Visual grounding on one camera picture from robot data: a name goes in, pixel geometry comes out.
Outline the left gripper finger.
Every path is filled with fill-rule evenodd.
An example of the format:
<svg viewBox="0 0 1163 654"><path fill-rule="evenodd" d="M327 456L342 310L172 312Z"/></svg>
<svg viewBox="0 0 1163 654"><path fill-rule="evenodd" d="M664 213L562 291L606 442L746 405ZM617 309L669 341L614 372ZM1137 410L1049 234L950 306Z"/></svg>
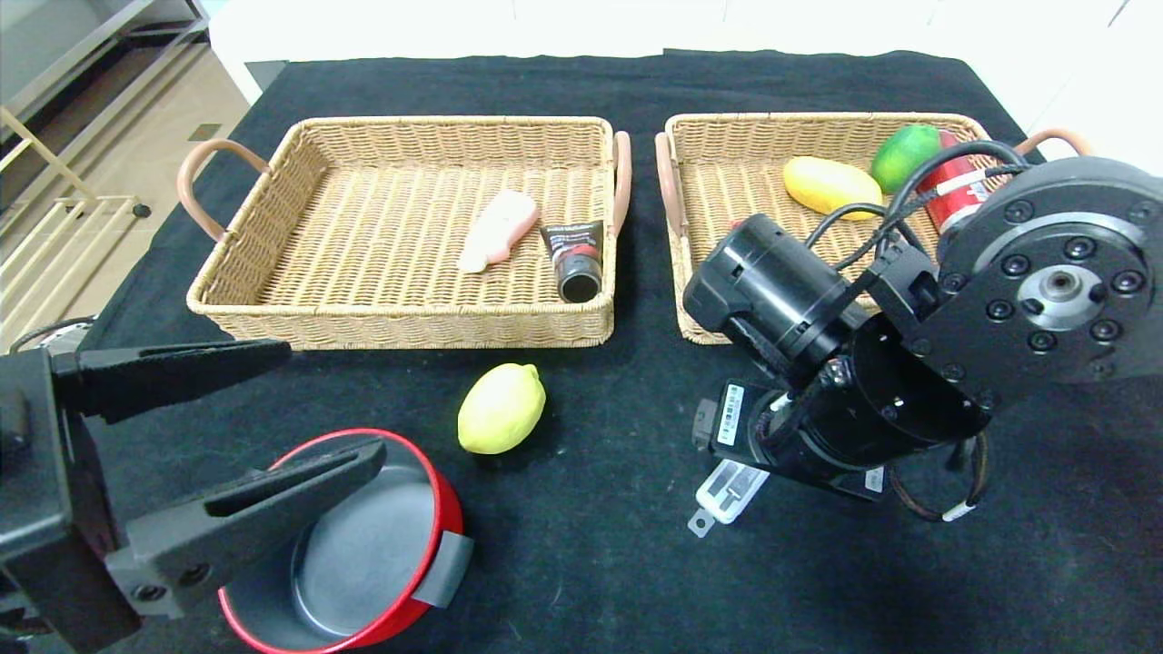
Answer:
<svg viewBox="0 0 1163 654"><path fill-rule="evenodd" d="M65 407L108 425L250 381L286 364L290 343L273 339L58 353L55 392Z"/></svg>
<svg viewBox="0 0 1163 654"><path fill-rule="evenodd" d="M229 481L131 520L105 570L138 614L178 619L366 484L366 445Z"/></svg>

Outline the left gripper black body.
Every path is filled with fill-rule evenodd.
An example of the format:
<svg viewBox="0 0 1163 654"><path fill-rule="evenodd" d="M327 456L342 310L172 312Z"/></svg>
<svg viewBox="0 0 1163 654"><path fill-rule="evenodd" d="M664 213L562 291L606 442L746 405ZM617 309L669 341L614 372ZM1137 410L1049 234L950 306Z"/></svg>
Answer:
<svg viewBox="0 0 1163 654"><path fill-rule="evenodd" d="M1 382L3 652L108 649L142 621L105 567L120 541L84 403L47 351L3 356Z"/></svg>

